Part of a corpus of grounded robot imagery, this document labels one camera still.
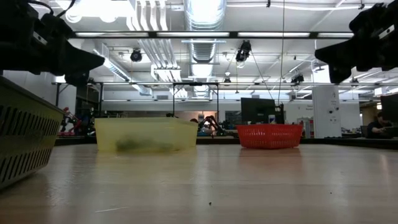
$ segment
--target wooden table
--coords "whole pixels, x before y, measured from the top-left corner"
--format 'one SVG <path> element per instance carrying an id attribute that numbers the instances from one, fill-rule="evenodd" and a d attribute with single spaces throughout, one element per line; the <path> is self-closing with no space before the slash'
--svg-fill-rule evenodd
<path id="1" fill-rule="evenodd" d="M 327 145 L 56 147 L 46 168 L 0 193 L 4 224 L 397 223 L 397 211 L 398 152 Z"/>

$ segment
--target red plastic basket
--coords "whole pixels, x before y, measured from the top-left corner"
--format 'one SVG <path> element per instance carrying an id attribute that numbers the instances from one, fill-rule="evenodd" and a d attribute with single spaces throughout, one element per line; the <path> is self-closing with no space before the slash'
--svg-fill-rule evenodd
<path id="1" fill-rule="evenodd" d="M 282 149 L 300 144 L 303 126 L 289 124 L 237 125 L 242 147 Z"/>

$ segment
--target computer monitor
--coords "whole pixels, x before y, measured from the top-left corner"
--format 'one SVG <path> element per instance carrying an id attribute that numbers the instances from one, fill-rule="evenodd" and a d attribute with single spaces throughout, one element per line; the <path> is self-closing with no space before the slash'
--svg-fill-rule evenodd
<path id="1" fill-rule="evenodd" d="M 398 123 L 398 93 L 381 96 L 383 119 Z"/>
<path id="2" fill-rule="evenodd" d="M 268 123 L 268 116 L 275 112 L 275 100 L 241 98 L 242 121 L 254 123 Z"/>

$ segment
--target yellow plastic bin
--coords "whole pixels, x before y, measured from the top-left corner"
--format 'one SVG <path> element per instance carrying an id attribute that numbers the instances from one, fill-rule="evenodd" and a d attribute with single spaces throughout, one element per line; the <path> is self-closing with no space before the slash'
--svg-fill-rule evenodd
<path id="1" fill-rule="evenodd" d="M 196 146 L 198 125 L 178 118 L 97 118 L 101 152 L 172 152 Z"/>

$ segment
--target person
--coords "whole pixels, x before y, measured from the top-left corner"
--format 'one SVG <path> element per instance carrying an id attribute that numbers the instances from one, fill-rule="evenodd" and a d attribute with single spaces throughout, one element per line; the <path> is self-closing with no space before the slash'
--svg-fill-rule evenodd
<path id="1" fill-rule="evenodd" d="M 383 113 L 377 114 L 377 120 L 368 124 L 368 136 L 370 139 L 390 139 L 392 138 L 386 133 L 385 127 L 391 127 L 391 123 L 383 119 Z"/>

